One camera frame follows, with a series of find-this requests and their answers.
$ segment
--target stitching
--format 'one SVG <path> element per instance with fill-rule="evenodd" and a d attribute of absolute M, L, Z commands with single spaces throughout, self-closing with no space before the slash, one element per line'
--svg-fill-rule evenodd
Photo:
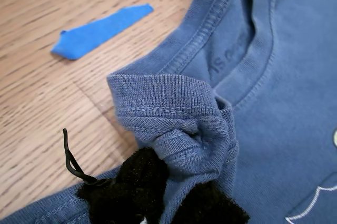
<path fill-rule="evenodd" d="M 178 138 L 178 137 L 183 136 L 183 135 L 186 135 L 186 134 L 185 134 L 185 133 L 182 133 L 182 134 L 176 134 L 176 135 L 170 136 L 170 137 L 168 137 L 168 138 L 165 138 L 165 139 L 163 139 L 163 140 L 159 140 L 159 141 L 157 141 L 157 142 L 155 143 L 155 146 L 156 146 L 156 147 L 159 147 L 159 146 L 163 145 L 166 141 L 171 140 L 171 139 L 174 139 L 174 138 Z"/>
<path fill-rule="evenodd" d="M 53 211 L 48 212 L 47 214 L 43 215 L 40 219 L 36 220 L 36 221 L 35 221 L 35 224 L 37 224 L 37 223 L 39 223 L 39 222 L 45 220 L 46 217 L 49 218 L 50 216 L 57 214 L 57 213 L 60 212 L 63 208 L 66 208 L 66 207 L 69 206 L 70 204 L 72 204 L 72 203 L 74 203 L 74 202 L 77 202 L 77 201 L 79 201 L 79 200 L 75 198 L 75 199 L 69 200 L 68 202 L 65 202 L 63 205 L 60 205 L 58 208 L 54 209 Z"/>
<path fill-rule="evenodd" d="M 191 110 L 191 109 L 216 110 L 216 108 L 209 107 L 209 106 L 193 106 L 193 107 L 139 106 L 139 107 L 130 107 L 130 108 L 124 108 L 124 107 L 116 107 L 116 108 L 118 110 L 123 110 L 123 111 L 156 111 L 156 110 L 176 111 L 176 109 L 179 109 L 179 110 Z"/>
<path fill-rule="evenodd" d="M 196 152 L 188 153 L 188 154 L 183 155 L 182 157 L 179 157 L 179 158 L 177 158 L 177 159 L 172 160 L 170 163 L 180 162 L 180 161 L 182 161 L 182 160 L 185 160 L 185 159 L 187 159 L 187 158 L 193 157 L 193 156 L 195 156 L 195 155 L 197 155 Z"/>
<path fill-rule="evenodd" d="M 274 26 L 274 8 L 275 8 L 275 2 L 276 0 L 269 0 L 269 25 L 272 35 L 272 47 L 270 51 L 270 55 L 268 58 L 268 61 L 266 63 L 266 66 L 264 68 L 264 72 L 261 74 L 260 78 L 257 80 L 255 86 L 253 86 L 250 90 L 250 92 L 244 96 L 241 100 L 238 101 L 236 105 L 233 106 L 234 109 L 239 110 L 242 108 L 242 106 L 248 102 L 248 100 L 253 97 L 253 95 L 259 90 L 259 88 L 262 86 L 262 84 L 267 79 L 267 75 L 270 73 L 270 68 L 273 64 L 274 58 L 275 58 L 275 26 Z"/>
<path fill-rule="evenodd" d="M 125 126 L 125 128 L 131 129 L 131 130 L 134 130 L 134 131 L 145 131 L 145 132 L 166 133 L 166 132 L 169 131 L 169 130 L 162 131 L 162 130 L 160 130 L 160 128 L 140 128 L 140 127 L 137 127 L 137 126 Z"/>
<path fill-rule="evenodd" d="M 202 24 L 198 27 L 190 40 L 172 57 L 172 59 L 158 72 L 166 74 L 177 74 L 185 67 L 187 61 L 192 60 L 200 50 L 199 46 L 205 44 L 214 32 L 216 24 L 226 13 L 230 0 L 214 0 L 207 12 Z"/>
<path fill-rule="evenodd" d="M 165 113 L 171 113 L 171 114 L 181 114 L 181 115 L 188 116 L 189 118 L 193 118 L 193 116 L 191 116 L 190 114 L 185 113 L 183 111 L 178 111 L 177 109 L 179 109 L 179 110 L 210 109 L 210 110 L 216 111 L 215 108 L 208 107 L 208 106 L 175 107 L 175 108 L 171 108 L 171 107 L 159 107 L 159 106 L 154 106 L 154 107 L 139 106 L 139 107 L 131 107 L 131 108 L 116 108 L 116 109 L 117 110 L 122 110 L 124 112 L 135 112 L 135 111 L 142 111 L 142 112 L 165 112 Z"/>
<path fill-rule="evenodd" d="M 79 220 L 81 220 L 83 217 L 85 217 L 86 215 L 88 215 L 88 213 L 85 213 L 79 217 L 77 217 L 76 219 L 74 219 L 73 221 L 71 222 L 67 222 L 67 224 L 75 224 L 76 222 L 78 222 Z"/>

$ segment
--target black fuzzy fabric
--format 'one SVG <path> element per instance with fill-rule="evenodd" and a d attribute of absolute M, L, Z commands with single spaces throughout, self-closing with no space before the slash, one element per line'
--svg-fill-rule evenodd
<path fill-rule="evenodd" d="M 77 196 L 89 204 L 92 224 L 158 224 L 169 177 L 167 166 L 153 149 L 143 148 L 124 161 L 115 179 L 100 186 L 84 184 Z"/>
<path fill-rule="evenodd" d="M 171 224 L 244 224 L 248 214 L 213 182 L 197 184 L 183 200 Z"/>

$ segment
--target t-shirt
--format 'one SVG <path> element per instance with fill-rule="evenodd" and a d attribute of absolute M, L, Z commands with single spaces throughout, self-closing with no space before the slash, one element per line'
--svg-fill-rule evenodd
<path fill-rule="evenodd" d="M 161 224 L 210 180 L 250 223 L 337 222 L 336 16 L 337 0 L 193 0 L 107 77 L 119 122 L 170 170 Z M 88 223 L 77 188 L 0 223 Z"/>

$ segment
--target wooden table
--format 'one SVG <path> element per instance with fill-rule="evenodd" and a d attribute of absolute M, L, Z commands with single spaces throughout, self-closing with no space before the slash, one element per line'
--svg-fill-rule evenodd
<path fill-rule="evenodd" d="M 62 128 L 84 172 L 136 149 L 113 116 L 106 76 L 176 28 L 191 0 L 0 0 L 0 219 L 80 182 L 65 167 Z M 154 12 L 77 61 L 50 54 L 61 30 L 150 3 Z"/>

